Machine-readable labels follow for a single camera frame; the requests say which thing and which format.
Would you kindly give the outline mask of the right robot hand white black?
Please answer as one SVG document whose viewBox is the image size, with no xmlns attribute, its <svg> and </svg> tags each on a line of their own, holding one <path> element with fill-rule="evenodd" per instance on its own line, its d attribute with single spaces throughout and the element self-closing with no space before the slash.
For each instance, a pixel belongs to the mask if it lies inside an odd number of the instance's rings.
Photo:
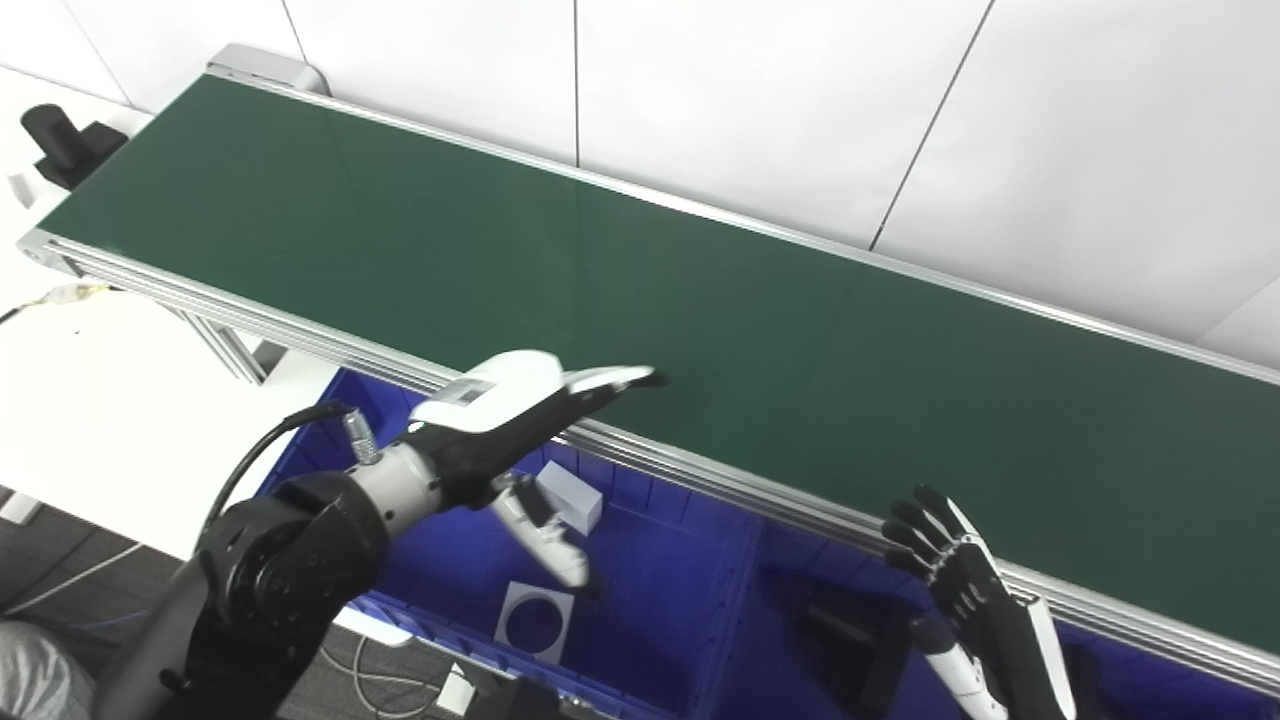
<svg viewBox="0 0 1280 720">
<path fill-rule="evenodd" d="M 1047 602 L 1014 594 L 965 512 L 931 486 L 890 507 L 879 532 L 891 568 L 924 583 L 938 618 L 911 639 L 968 719 L 1076 719 L 1079 710 Z"/>
</svg>

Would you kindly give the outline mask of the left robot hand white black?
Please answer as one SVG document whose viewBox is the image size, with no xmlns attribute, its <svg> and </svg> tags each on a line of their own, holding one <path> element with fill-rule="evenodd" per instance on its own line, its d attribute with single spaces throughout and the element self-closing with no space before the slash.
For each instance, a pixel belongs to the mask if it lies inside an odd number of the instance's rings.
<svg viewBox="0 0 1280 720">
<path fill-rule="evenodd" d="M 515 466 L 626 391 L 666 382 L 649 365 L 567 372 L 554 354 L 532 348 L 489 357 L 420 404 L 397 439 L 426 473 L 421 515 L 490 507 L 563 587 L 591 589 L 586 553 L 566 539 L 535 478 Z"/>
</svg>

